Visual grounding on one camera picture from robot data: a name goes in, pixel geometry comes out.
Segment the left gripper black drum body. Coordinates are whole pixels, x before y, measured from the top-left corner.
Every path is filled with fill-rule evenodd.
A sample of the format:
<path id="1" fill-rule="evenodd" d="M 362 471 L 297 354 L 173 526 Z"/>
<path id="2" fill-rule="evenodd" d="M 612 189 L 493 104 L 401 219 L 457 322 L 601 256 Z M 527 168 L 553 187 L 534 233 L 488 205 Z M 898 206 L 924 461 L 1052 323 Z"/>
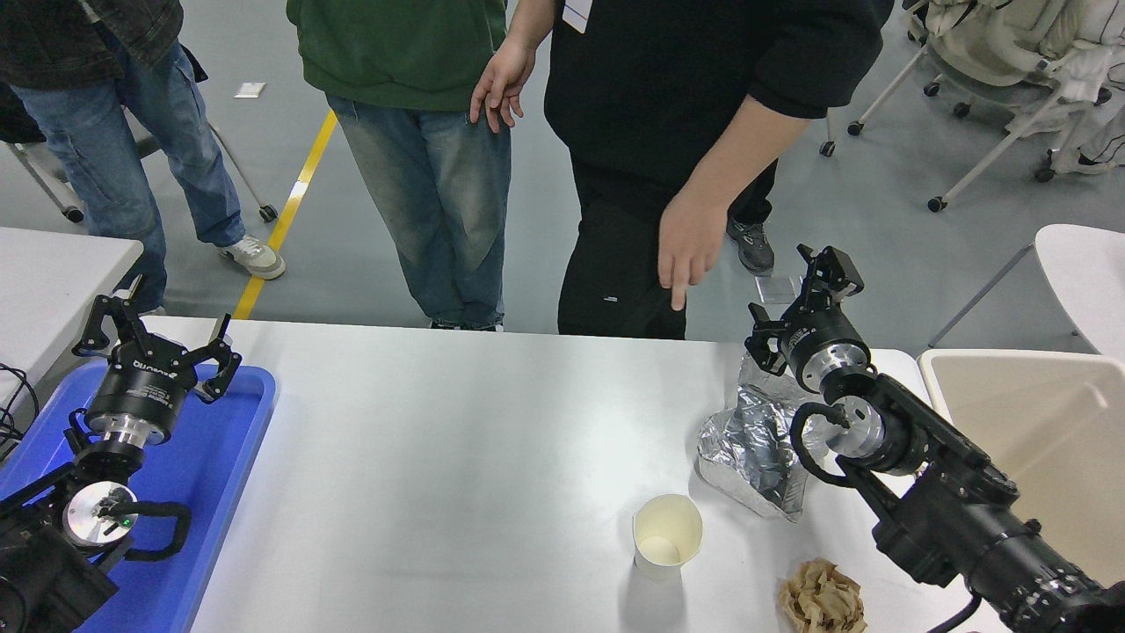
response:
<path id="1" fill-rule="evenodd" d="M 86 421 L 128 414 L 146 422 L 177 422 L 186 391 L 196 382 L 184 363 L 186 349 L 176 341 L 153 337 L 148 349 L 136 340 L 112 349 L 104 380 L 87 408 Z"/>

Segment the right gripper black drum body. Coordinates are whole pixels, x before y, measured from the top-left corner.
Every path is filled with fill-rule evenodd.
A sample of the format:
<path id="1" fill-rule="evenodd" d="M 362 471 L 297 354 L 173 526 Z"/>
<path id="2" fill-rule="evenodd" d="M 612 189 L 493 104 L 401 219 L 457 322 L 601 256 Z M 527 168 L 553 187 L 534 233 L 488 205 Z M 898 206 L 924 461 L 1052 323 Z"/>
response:
<path id="1" fill-rule="evenodd" d="M 782 316 L 777 349 L 803 388 L 819 388 L 826 376 L 842 367 L 864 370 L 871 364 L 867 344 L 839 306 L 821 311 L 791 306 Z"/>

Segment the person's left hand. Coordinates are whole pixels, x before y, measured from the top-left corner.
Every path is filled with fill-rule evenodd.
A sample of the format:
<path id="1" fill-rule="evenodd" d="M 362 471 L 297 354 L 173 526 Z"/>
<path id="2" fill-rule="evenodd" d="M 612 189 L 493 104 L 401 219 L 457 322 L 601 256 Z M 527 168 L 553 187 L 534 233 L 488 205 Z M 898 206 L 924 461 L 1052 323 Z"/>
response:
<path id="1" fill-rule="evenodd" d="M 657 275 L 670 291 L 670 308 L 683 311 L 687 291 L 700 284 L 719 257 L 731 200 L 686 186 L 672 197 L 658 227 Z"/>

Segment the person's right hand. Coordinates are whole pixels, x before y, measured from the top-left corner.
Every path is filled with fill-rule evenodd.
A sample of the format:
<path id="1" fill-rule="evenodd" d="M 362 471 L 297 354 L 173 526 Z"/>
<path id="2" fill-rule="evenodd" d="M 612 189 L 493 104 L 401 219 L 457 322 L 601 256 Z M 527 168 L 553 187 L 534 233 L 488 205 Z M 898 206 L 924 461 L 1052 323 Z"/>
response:
<path id="1" fill-rule="evenodd" d="M 537 48 L 523 43 L 506 40 L 490 56 L 483 69 L 482 79 L 472 89 L 468 121 L 485 120 L 494 134 L 501 127 L 514 128 L 524 116 L 521 92 L 530 79 L 537 61 Z"/>

